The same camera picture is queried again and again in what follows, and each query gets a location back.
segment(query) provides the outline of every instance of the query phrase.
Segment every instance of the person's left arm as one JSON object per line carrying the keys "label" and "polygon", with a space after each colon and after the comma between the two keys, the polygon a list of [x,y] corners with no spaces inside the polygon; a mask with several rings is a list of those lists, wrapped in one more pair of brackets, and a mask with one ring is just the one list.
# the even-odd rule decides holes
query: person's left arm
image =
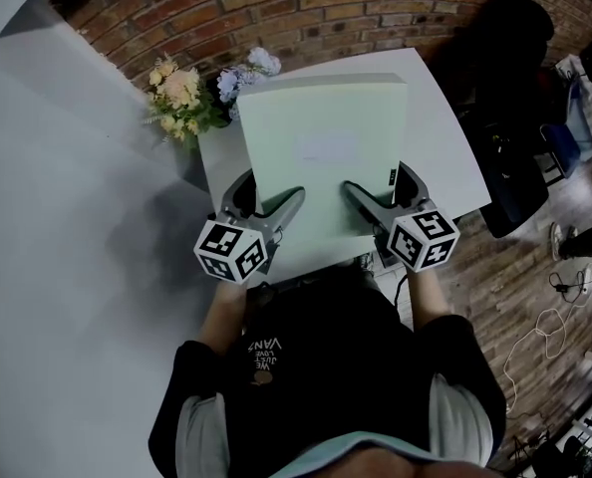
{"label": "person's left arm", "polygon": [[176,351],[172,376],[148,440],[154,465],[164,478],[177,478],[177,432],[182,429],[179,418],[183,406],[192,411],[185,416],[185,431],[189,433],[191,424],[200,422],[200,416],[191,415],[195,414],[200,402],[217,398],[222,358],[241,335],[246,289],[245,285],[219,283],[198,338],[185,342]]}

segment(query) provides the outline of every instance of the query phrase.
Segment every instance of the person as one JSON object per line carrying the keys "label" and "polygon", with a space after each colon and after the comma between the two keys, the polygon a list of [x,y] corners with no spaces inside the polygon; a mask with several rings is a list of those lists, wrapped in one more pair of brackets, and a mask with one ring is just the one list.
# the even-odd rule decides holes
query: person
{"label": "person", "polygon": [[562,228],[557,223],[552,223],[550,245],[554,261],[592,257],[592,228],[580,234],[575,227],[570,227],[564,239]]}
{"label": "person", "polygon": [[496,476],[504,395],[436,272],[408,275],[413,332],[362,271],[299,282],[244,332],[246,287],[218,284],[149,437],[160,474]]}

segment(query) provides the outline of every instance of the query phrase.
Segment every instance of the white table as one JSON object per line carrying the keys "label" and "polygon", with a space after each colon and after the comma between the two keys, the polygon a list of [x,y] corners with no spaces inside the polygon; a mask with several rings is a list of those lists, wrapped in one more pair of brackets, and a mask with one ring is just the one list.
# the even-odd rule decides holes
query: white table
{"label": "white table", "polygon": [[[275,80],[351,73],[395,73],[407,82],[408,121],[400,159],[425,182],[438,207],[457,218],[490,203],[466,137],[434,77],[413,48],[336,60],[286,73]],[[212,202],[218,211],[225,190],[251,168],[240,123],[211,130],[199,139],[199,144]],[[324,246],[281,246],[269,274],[255,274],[250,285],[294,278],[374,248],[371,236],[330,240]]]}

